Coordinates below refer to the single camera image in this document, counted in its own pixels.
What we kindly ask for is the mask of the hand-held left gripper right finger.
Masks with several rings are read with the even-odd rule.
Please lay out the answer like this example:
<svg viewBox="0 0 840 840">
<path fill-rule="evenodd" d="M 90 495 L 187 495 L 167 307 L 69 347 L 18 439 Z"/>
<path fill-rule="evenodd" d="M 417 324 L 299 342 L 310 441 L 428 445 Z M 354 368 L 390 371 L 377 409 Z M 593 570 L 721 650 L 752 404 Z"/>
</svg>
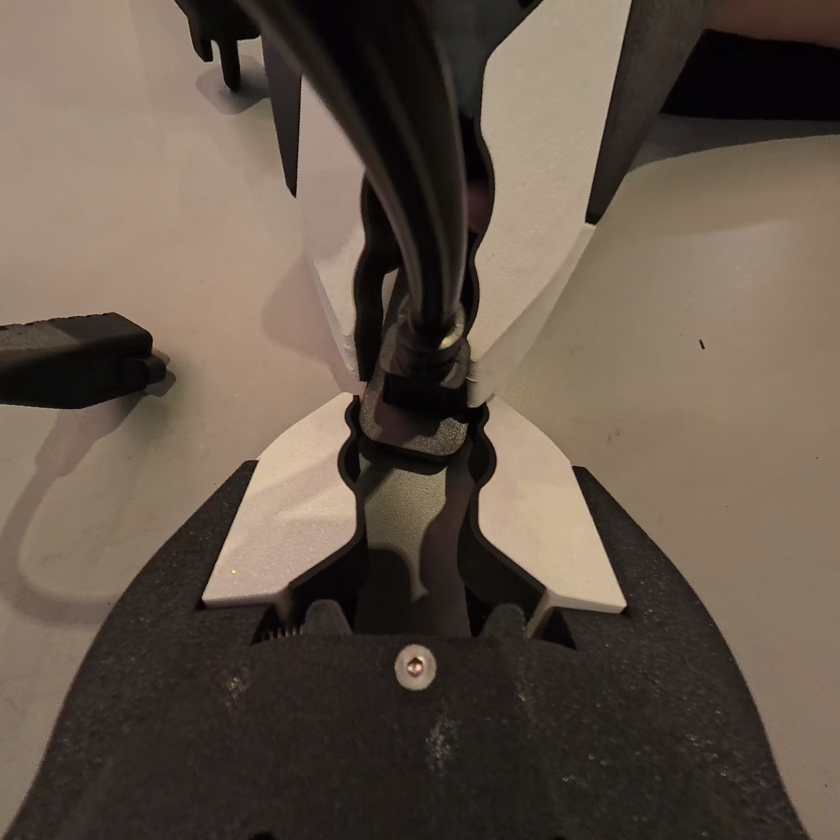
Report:
<svg viewBox="0 0 840 840">
<path fill-rule="evenodd" d="M 571 462 L 505 402 L 476 409 L 465 514 L 471 632 L 515 605 L 527 637 L 567 637 L 563 610 L 619 614 L 627 599 Z"/>
</svg>

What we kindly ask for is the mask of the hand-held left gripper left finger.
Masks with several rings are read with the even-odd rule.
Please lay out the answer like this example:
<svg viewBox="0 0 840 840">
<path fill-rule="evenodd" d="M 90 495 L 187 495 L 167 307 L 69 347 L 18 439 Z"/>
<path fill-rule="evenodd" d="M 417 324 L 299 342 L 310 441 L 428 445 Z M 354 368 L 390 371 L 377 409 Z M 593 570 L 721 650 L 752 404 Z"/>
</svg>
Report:
<svg viewBox="0 0 840 840">
<path fill-rule="evenodd" d="M 257 460 L 203 592 L 206 608 L 272 605 L 302 624 L 310 604 L 354 599 L 365 581 L 360 398 L 342 393 Z"/>
</svg>

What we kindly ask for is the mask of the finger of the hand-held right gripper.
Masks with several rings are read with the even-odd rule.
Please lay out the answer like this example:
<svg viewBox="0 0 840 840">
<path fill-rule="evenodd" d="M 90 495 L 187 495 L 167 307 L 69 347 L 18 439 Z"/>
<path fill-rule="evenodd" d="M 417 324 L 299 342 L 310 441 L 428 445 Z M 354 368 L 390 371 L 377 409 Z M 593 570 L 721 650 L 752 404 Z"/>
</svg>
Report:
<svg viewBox="0 0 840 840">
<path fill-rule="evenodd" d="M 350 376 L 360 382 L 353 281 L 365 244 L 364 165 L 307 79 L 301 81 L 298 204 L 303 252 Z"/>
<path fill-rule="evenodd" d="M 631 2 L 547 1 L 491 53 L 479 129 L 493 206 L 478 243 L 469 401 L 516 370 L 571 278 Z"/>
</svg>

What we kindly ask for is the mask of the black power plug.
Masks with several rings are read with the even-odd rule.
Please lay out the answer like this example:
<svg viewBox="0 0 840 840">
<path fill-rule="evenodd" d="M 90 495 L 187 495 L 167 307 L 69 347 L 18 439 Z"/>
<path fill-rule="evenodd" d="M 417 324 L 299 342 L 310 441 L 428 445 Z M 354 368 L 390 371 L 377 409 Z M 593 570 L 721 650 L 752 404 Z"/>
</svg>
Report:
<svg viewBox="0 0 840 840">
<path fill-rule="evenodd" d="M 470 347 L 463 305 L 456 305 L 454 319 L 439 339 L 415 332 L 408 314 L 408 307 L 401 306 L 383 339 L 380 363 L 385 401 L 434 417 L 465 411 Z"/>
</svg>

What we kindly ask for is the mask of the black power strip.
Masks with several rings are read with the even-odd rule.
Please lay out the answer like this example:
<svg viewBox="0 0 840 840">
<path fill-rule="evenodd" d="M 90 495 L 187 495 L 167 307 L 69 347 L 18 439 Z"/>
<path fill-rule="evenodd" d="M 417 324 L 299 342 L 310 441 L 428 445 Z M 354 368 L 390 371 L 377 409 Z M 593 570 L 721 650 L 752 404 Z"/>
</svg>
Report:
<svg viewBox="0 0 840 840">
<path fill-rule="evenodd" d="M 364 316 L 357 318 L 357 344 L 364 392 L 360 399 L 359 428 L 373 445 L 405 457 L 445 462 L 464 445 L 476 410 L 467 405 L 453 416 L 431 416 L 417 413 L 385 401 L 384 373 L 380 356 L 383 339 L 394 323 L 407 296 L 407 283 L 401 269 L 383 276 L 382 284 L 394 280 L 387 298 L 380 295 L 379 307 L 363 307 Z"/>
</svg>

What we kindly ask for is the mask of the person's right forearm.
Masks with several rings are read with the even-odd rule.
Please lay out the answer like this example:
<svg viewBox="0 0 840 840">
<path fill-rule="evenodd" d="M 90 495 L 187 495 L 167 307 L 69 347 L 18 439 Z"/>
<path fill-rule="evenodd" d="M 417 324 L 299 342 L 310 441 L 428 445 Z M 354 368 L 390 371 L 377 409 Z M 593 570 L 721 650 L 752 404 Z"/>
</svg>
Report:
<svg viewBox="0 0 840 840">
<path fill-rule="evenodd" d="M 714 1 L 707 28 L 753 39 L 839 48 L 838 1 Z"/>
</svg>

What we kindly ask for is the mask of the black pronged plug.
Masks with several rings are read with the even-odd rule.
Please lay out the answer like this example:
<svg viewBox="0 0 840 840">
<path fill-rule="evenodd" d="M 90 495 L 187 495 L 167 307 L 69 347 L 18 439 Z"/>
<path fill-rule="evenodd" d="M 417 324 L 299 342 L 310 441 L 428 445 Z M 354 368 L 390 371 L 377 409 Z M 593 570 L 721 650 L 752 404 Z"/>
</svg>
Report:
<svg viewBox="0 0 840 840">
<path fill-rule="evenodd" d="M 238 42 L 249 33 L 250 22 L 232 1 L 177 1 L 186 17 L 192 47 L 198 58 L 214 61 L 217 46 L 224 83 L 232 92 L 241 87 Z"/>
</svg>

